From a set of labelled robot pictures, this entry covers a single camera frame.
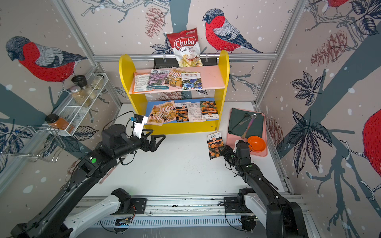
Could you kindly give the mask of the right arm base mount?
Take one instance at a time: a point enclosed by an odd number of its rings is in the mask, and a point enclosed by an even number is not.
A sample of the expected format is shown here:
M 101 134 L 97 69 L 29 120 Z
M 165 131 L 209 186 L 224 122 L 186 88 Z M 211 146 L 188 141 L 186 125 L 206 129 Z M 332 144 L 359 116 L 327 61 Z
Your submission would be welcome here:
M 245 195 L 254 193 L 252 188 L 243 188 L 235 196 L 224 197 L 219 206 L 223 206 L 225 213 L 252 213 L 245 205 Z

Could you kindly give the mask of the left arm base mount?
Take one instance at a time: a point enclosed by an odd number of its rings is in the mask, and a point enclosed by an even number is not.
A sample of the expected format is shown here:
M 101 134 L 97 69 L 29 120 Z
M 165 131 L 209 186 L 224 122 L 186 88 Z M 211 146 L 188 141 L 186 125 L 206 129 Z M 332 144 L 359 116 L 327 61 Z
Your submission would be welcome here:
M 119 202 L 119 207 L 113 215 L 142 215 L 145 213 L 147 198 L 132 198 L 122 188 L 115 189 L 111 194 L 116 196 Z

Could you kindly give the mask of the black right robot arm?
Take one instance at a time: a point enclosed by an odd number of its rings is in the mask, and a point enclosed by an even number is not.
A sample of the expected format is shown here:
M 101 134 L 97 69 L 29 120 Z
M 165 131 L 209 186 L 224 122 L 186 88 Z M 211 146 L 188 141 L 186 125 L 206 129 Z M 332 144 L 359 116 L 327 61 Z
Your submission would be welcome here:
M 307 238 L 308 232 L 301 207 L 284 198 L 265 178 L 250 157 L 251 147 L 239 140 L 234 150 L 219 147 L 220 156 L 235 168 L 249 188 L 240 189 L 238 200 L 259 219 L 268 238 Z

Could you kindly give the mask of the orange marigold seed bag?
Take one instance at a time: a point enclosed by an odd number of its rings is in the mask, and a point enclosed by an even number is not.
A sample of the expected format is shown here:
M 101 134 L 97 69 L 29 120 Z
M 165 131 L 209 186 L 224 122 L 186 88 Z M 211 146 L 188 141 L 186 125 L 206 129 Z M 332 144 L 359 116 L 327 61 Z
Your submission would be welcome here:
M 220 157 L 220 147 L 224 146 L 222 134 L 220 131 L 209 134 L 206 136 L 208 145 L 209 158 L 214 159 Z

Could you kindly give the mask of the striped shop seed bag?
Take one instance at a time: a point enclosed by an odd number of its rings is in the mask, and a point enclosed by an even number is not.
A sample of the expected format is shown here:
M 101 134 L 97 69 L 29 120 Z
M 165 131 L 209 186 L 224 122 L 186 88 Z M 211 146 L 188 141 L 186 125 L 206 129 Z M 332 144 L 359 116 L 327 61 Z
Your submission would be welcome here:
M 181 68 L 172 67 L 164 79 L 164 85 L 176 88 L 182 88 L 182 74 L 185 71 Z

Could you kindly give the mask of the blue flower seed bag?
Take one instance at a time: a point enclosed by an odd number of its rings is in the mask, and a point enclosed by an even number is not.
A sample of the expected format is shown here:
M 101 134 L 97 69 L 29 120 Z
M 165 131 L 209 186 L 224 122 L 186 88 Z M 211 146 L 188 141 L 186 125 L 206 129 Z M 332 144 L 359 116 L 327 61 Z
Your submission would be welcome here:
M 182 90 L 200 90 L 202 89 L 202 81 L 200 72 L 184 72 L 182 73 Z

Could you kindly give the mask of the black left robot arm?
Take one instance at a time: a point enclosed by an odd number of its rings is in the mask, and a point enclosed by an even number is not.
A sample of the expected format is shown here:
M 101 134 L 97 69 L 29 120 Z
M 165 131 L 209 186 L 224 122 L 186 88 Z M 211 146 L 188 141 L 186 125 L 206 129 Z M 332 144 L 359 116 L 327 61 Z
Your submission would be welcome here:
M 48 205 L 27 223 L 17 224 L 11 231 L 13 238 L 74 238 L 96 220 L 115 213 L 121 204 L 129 203 L 130 195 L 118 188 L 111 201 L 100 203 L 97 216 L 80 215 L 68 218 L 71 211 L 104 176 L 117 165 L 117 160 L 140 149 L 154 152 L 165 139 L 143 129 L 140 136 L 127 136 L 126 126 L 115 124 L 102 131 L 102 141 L 96 149 L 83 156 L 75 167 L 69 182 Z

